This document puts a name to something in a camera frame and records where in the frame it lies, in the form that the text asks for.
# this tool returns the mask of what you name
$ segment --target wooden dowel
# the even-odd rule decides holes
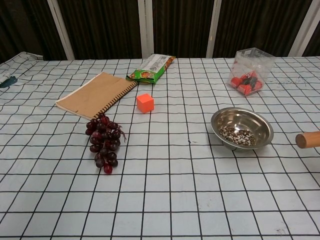
[[[320,147],[320,131],[298,134],[295,143],[301,149]]]

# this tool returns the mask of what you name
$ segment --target green snack bag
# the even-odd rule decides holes
[[[155,84],[175,58],[175,56],[152,54],[125,79]]]

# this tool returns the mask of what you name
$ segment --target spiral binding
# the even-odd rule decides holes
[[[130,90],[132,90],[135,86],[137,86],[137,82],[134,81],[131,83],[125,90],[123,90],[121,93],[119,93],[117,96],[115,96],[111,102],[109,102],[105,107],[103,107],[94,117],[97,119],[99,114],[104,114],[109,108],[112,107],[120,98],[122,98],[124,95],[126,95]]]

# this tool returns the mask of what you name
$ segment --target dark curtain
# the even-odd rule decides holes
[[[222,0],[214,58],[259,48],[286,57],[312,0]]]
[[[152,0],[157,54],[206,57],[213,0]]]
[[[141,58],[137,0],[58,0],[76,59]]]
[[[47,1],[0,0],[0,62],[23,51],[66,59]]]
[[[314,33],[304,50],[303,56],[320,56],[320,22],[316,26]]]

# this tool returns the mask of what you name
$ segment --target orange block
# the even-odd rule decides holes
[[[148,94],[142,94],[136,97],[136,105],[144,114],[155,109],[155,100]]]

